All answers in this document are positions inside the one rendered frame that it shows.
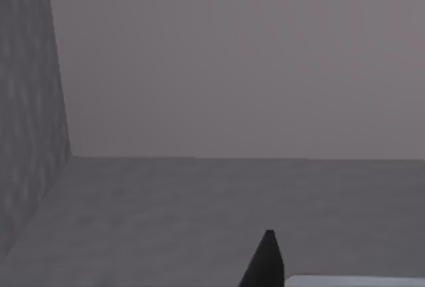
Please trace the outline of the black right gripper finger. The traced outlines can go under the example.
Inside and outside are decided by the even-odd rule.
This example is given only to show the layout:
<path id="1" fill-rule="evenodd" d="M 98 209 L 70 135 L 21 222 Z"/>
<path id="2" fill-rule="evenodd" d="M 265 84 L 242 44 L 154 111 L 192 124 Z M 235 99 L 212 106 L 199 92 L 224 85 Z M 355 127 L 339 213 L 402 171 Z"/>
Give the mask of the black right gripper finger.
<path id="1" fill-rule="evenodd" d="M 265 230 L 238 287 L 285 287 L 285 266 L 274 230 Z"/>

